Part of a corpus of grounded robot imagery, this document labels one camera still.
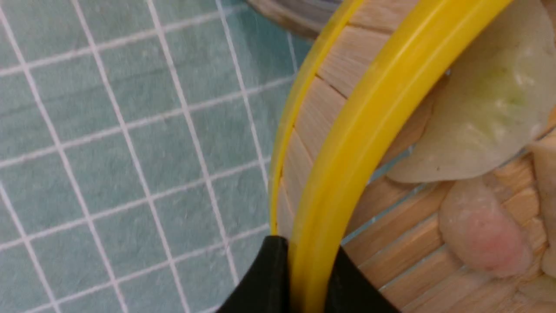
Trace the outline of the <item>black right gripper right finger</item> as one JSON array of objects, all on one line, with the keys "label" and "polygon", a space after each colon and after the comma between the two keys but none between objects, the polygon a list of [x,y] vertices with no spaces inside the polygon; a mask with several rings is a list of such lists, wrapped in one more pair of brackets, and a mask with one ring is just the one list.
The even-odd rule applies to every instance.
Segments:
[{"label": "black right gripper right finger", "polygon": [[328,282],[326,313],[399,313],[340,247]]}]

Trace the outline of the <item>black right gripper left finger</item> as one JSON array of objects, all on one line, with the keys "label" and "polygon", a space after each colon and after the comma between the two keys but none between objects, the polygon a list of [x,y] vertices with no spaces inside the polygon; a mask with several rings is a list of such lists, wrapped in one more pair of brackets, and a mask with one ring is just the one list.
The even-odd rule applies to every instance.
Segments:
[{"label": "black right gripper left finger", "polygon": [[218,313],[288,313],[288,241],[266,236],[244,277]]}]

